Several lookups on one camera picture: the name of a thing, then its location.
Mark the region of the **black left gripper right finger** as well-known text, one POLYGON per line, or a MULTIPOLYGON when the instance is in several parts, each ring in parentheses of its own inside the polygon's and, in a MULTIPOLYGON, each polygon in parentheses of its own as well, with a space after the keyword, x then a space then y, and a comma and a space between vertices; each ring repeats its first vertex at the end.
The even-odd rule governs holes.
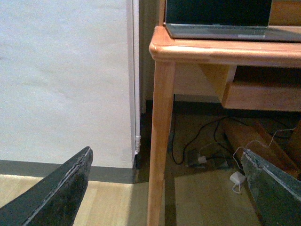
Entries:
POLYGON ((264 225, 299 226, 301 182, 249 149, 241 164, 264 225))

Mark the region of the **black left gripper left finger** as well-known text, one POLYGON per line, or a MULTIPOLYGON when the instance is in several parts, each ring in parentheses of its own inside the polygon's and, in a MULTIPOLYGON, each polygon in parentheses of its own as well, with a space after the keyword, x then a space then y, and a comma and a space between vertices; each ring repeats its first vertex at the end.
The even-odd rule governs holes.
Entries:
POLYGON ((93 161, 87 146, 0 209, 2 226, 72 226, 93 161))

